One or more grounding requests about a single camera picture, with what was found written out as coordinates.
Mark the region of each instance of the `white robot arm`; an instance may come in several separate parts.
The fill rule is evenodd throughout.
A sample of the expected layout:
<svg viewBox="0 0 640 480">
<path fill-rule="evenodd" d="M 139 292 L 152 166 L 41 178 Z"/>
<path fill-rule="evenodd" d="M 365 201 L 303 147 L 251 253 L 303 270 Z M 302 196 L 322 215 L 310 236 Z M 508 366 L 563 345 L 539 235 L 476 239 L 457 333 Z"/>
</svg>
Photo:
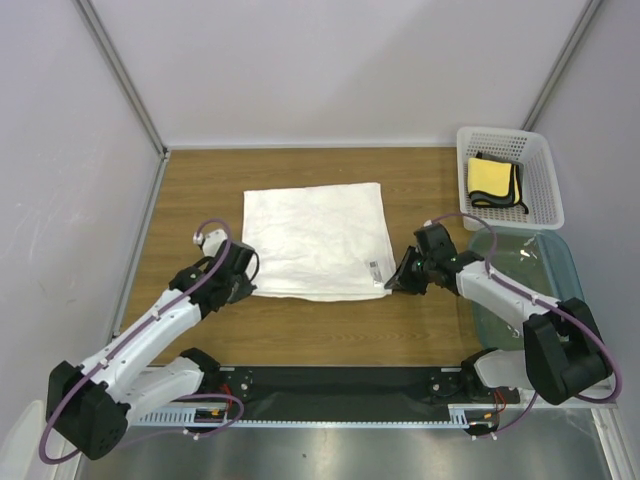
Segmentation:
<svg viewBox="0 0 640 480">
<path fill-rule="evenodd" d="M 611 375 L 606 347 L 583 301 L 560 302 L 509 279 L 474 252 L 458 253 L 439 223 L 414 235 L 417 245 L 407 249 L 386 288 L 424 295 L 435 283 L 479 303 L 524 336 L 524 350 L 489 349 L 463 362 L 473 364 L 482 385 L 534 389 L 559 405 Z"/>
<path fill-rule="evenodd" d="M 51 372 L 47 420 L 88 458 L 106 455 L 129 425 L 156 408 L 196 391 L 211 393 L 201 390 L 215 385 L 207 376 L 219 375 L 220 365 L 197 349 L 141 375 L 183 332 L 255 288 L 246 274 L 251 247 L 228 241 L 222 230 L 203 240 L 204 258 L 178 272 L 131 327 L 79 366 L 62 362 Z"/>
</svg>

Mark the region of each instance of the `white plastic basket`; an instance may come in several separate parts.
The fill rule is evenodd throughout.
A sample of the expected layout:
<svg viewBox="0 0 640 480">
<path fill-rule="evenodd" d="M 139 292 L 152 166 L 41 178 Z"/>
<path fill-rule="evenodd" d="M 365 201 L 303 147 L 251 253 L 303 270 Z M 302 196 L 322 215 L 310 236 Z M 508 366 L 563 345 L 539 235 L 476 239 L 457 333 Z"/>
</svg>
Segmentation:
<svg viewBox="0 0 640 480">
<path fill-rule="evenodd" d="M 458 192 L 460 211 L 476 215 L 491 225 L 556 230 L 564 224 L 564 211 L 553 158 L 546 139 L 538 134 L 505 128 L 464 127 L 458 130 Z M 467 168 L 470 157 L 478 152 L 496 155 L 524 165 L 521 206 L 512 208 L 476 208 L 467 191 Z M 464 219 L 467 230 L 479 230 L 480 223 Z"/>
</svg>

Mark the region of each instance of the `yellow cloth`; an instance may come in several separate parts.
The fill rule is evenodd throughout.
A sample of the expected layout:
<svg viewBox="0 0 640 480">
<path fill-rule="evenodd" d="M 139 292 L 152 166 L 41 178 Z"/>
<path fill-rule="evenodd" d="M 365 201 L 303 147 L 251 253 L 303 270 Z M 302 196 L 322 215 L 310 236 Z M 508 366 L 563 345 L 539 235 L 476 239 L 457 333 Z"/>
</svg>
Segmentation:
<svg viewBox="0 0 640 480">
<path fill-rule="evenodd" d="M 522 204 L 520 165 L 507 161 L 470 158 L 467 189 L 475 207 L 507 208 Z"/>
</svg>

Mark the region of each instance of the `wooden tabletop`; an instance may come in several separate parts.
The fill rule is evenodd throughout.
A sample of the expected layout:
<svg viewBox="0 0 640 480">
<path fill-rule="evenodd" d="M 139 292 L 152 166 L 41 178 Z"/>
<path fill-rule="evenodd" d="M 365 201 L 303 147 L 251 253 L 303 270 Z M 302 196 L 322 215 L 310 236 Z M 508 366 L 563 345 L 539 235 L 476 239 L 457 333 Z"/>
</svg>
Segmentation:
<svg viewBox="0 0 640 480">
<path fill-rule="evenodd" d="M 245 190 L 378 182 L 399 262 L 425 220 L 459 210 L 456 178 L 453 148 L 174 151 L 125 325 L 201 257 L 191 237 L 203 219 L 224 218 L 240 238 Z M 463 249 L 469 233 L 462 222 L 446 226 Z M 424 297 L 360 302 L 250 297 L 210 314 L 157 363 L 190 347 L 236 365 L 455 365 L 481 349 L 470 303 L 436 286 Z"/>
</svg>

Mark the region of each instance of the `folded white towel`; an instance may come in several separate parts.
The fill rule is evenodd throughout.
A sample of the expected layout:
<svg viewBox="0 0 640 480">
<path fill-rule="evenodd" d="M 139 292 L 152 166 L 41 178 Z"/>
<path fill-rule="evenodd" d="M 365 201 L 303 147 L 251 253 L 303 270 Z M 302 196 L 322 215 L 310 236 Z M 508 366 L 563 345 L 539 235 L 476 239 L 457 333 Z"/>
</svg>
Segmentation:
<svg viewBox="0 0 640 480">
<path fill-rule="evenodd" d="M 378 183 L 244 192 L 242 241 L 260 255 L 254 295 L 338 301 L 391 293 L 384 282 L 395 262 Z"/>
</svg>

